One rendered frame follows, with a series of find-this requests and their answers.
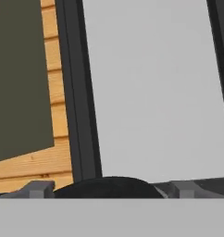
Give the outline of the black round blender lid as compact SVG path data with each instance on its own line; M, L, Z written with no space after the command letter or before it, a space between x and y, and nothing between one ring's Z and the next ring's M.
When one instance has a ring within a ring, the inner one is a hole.
M129 177L104 177L80 181L55 191L56 198L162 198L146 181Z

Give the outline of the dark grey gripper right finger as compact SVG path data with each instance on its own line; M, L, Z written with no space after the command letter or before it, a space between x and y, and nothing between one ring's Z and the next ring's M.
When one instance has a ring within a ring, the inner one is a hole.
M169 181L156 183L155 187L167 198L224 198L223 194L201 188L194 181Z

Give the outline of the pale grey dark-framed panel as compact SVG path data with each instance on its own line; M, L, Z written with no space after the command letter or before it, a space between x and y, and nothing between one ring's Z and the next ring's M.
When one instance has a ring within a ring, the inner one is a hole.
M224 0L56 0L75 181L224 195Z

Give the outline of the dark olive cupboard door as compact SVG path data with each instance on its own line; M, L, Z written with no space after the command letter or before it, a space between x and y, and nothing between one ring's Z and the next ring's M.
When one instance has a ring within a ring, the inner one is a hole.
M0 0L0 161L54 145L40 0Z

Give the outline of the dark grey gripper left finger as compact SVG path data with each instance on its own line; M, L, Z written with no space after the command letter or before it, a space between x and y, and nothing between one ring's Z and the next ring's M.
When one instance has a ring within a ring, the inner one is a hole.
M54 181L30 181L18 191L5 193L0 198L54 198Z

